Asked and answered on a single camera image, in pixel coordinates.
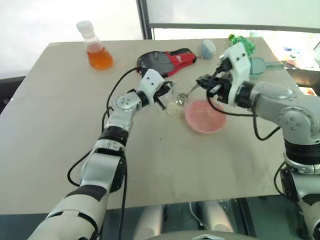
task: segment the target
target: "white robotic arm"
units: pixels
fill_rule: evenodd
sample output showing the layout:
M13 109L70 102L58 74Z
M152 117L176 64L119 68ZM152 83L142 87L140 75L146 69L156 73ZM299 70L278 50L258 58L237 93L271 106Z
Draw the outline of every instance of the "white robotic arm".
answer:
M247 81L249 59L241 43L228 48L217 72L202 87L218 101L251 110L282 128L284 195L297 202L310 234L320 240L320 97L298 87ZM217 77L218 72L225 72Z
M126 171L125 147L133 116L142 107L161 103L170 88L149 69L138 91L118 97L114 112L83 165L80 187L67 194L29 240L95 240L105 218L108 196L120 189Z

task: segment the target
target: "black cable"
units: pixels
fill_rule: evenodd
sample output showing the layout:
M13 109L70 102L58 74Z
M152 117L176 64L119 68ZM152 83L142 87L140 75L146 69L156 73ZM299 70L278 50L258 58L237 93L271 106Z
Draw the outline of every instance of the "black cable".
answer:
M82 158L80 158L78 161L76 161L76 162L72 165L72 167L69 168L68 173L66 174L66 177L67 177L69 183L71 183L72 185L74 185L74 186L76 186L76 187L80 187L80 184L74 182L74 181L71 179L71 176L70 176L70 175L71 175L71 172L72 172L72 170L73 170L79 163L81 163L81 162L90 154L91 150L88 151L88 152L87 152Z
M226 112L226 111L223 111L223 110L220 110L219 108L217 108L215 105L213 105L213 103L211 102L210 100L210 97L209 97L209 92L207 91L206 92L206 99L209 103L209 105L216 111L222 113L222 114L226 114L226 115L230 115L230 116L237 116L237 117L253 117L254 115L252 114L239 114L239 113L232 113L232 112Z
M220 110L220 109L217 108L215 105L213 105L213 103L212 103L211 100L210 100L209 93L210 93L210 90L212 89L212 86L211 86L212 80L214 80L219 73L221 73L221 69L219 69L219 67L218 67L218 68L215 70L214 74L212 75L212 77L211 77L211 82L209 82L208 88L206 89L206 99L207 99L209 105L210 105L214 110L216 110L216 111L218 111L219 113L222 113L222 114L226 114L226 115L230 115L230 116L237 116L237 117L253 117L254 115L252 115L252 114L239 114L239 113L226 112L226 111Z
M108 114L108 115L110 115L110 113L109 113L109 111L110 110L114 110L111 106L107 109L107 110L105 110L105 112L103 113L103 115L102 115L102 120L101 120L101 133L104 131L104 129L105 129L105 119L106 119L106 115Z
M109 102L111 99L112 94L114 93L114 91L116 90L117 86L119 85L119 83L125 78L126 75L128 75L129 73L133 72L134 70L138 70L138 67L134 67L132 69L130 69L129 71L127 71L126 73L124 73L120 79L116 82L116 84L114 85L114 87L112 88L110 95L108 96L108 99L106 101L106 110L102 115L102 120L101 120L101 132L104 131L105 129L105 119L106 119L106 115L108 117L110 117L110 110L113 110L112 107L109 106ZM81 163L91 152L91 150L89 152L87 152L82 158L80 158L77 162L75 162L72 167L70 167L70 169L68 170L67 173L67 179L69 181L69 183L71 183L72 185L79 187L80 184L74 182L71 179L71 172L73 171L73 169L79 164ZM124 173L124 187L123 187L123 196L122 196L122 204L121 204L121 217L120 217L120 223L119 223L119 233L118 233L118 240L121 240L122 238L122 230L123 230L123 224L124 224L124 218L125 218L125 205L126 205L126 197L127 197L127 187L128 187L128 168L127 166L125 167L125 173Z
M252 113L253 113L253 129L254 129L254 134L256 136L257 139L259 139L260 141L265 141L268 140L269 138L271 138L277 131L279 131L281 129L281 127L276 127L272 132L269 133L269 135L267 135L266 137L260 137L259 133L258 133L258 127L257 127L257 113L256 113L256 105L258 102L258 99L260 97L260 94L257 94L254 98L253 101L253 105L252 105Z
M111 99L111 96L112 94L114 93L114 91L116 90L117 86L119 85L119 83L124 79L125 76L127 76L129 73L133 72L134 70L138 70L139 67L134 67L134 68L131 68L129 71L125 72L121 77L120 79L116 82L116 84L113 86L111 92L110 92L110 95L108 96L108 99L106 101L106 111L103 113L102 115L102 120L101 120L101 132L104 131L105 129L105 119L106 119L106 115L108 117L110 117L110 113L109 111L110 110L113 110L113 108L111 106L109 106L109 102L110 102L110 99ZM76 187L79 187L80 185L76 182L74 182L72 179L71 179L71 172L72 170L79 164L81 163L88 155L89 153L91 152L91 150L89 152L87 152L82 158L80 158L77 162L75 162L72 167L68 170L68 173L66 175L69 183L71 183L72 185L76 186Z
M125 218L125 205L126 205L126 197L127 197L127 186L128 186L128 168L127 168L127 166L125 166L124 187L123 187L123 195L122 195L121 217L120 217L120 224L119 224L118 240L121 240L121 238L122 238L122 229L123 229L123 226L124 226L124 218Z
M113 89L111 90L110 92L110 95L108 96L108 99L106 100L106 110L107 110L107 115L108 117L110 117L110 114L109 114L109 102L110 102L110 99L111 99L111 96L112 94L114 94L114 91L116 90L117 86L119 85L119 83L125 78L125 76L127 76L129 73L135 71L135 70L138 70L140 69L139 67L134 67L134 68L131 68L129 71L125 72L121 77L120 79L116 82L116 84L114 85Z
M283 168L283 166L285 165L285 162L283 162L280 167L278 168L278 170L276 171L274 177L273 177L273 184L274 184L274 187L276 189L276 191L283 197L285 197L285 194L283 192L280 191L280 189L278 188L278 185L277 185L277 177L281 171L281 169Z

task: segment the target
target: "beige tabletop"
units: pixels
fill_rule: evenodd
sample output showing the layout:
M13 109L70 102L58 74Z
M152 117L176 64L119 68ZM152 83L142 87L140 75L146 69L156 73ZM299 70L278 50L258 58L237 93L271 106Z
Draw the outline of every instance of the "beige tabletop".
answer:
M275 57L262 38L253 39L256 56ZM217 53L167 78L195 83L213 73L228 40L213 39ZM137 58L150 51L189 48L200 40L107 41L114 58L108 70L91 68L82 42L51 43L0 115L0 214L48 213L75 187L67 181L69 167L95 143L108 94ZM133 72L114 96L139 86ZM267 70L259 80L294 86L283 70ZM204 98L204 90L196 96ZM226 111L244 109L224 105ZM192 132L183 118L169 117L158 105L135 116L126 147L128 192L126 207L273 195L273 175L283 161L278 132L270 140L256 139L252 119L229 116L219 132ZM259 119L261 135L275 125ZM81 167L72 178L79 179ZM108 208L121 206L122 189L110 195Z

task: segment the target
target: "light blue object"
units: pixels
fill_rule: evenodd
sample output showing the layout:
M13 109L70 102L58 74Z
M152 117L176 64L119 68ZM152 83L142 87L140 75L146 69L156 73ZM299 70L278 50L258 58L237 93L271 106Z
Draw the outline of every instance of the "light blue object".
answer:
M203 40L201 43L201 56L204 59L212 59L216 53L216 45L209 39Z
M271 61L265 62L265 60L261 57L251 57L251 68L250 75L256 76L261 75L266 71L266 68L281 68L285 67L285 61Z

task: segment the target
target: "white wall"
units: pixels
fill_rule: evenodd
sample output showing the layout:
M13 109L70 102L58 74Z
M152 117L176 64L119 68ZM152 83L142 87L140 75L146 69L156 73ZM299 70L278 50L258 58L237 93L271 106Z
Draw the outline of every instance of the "white wall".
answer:
M320 29L320 0L147 0L150 24Z
M135 0L0 0L0 79L28 74L48 43L82 41L82 20L101 40L143 38Z

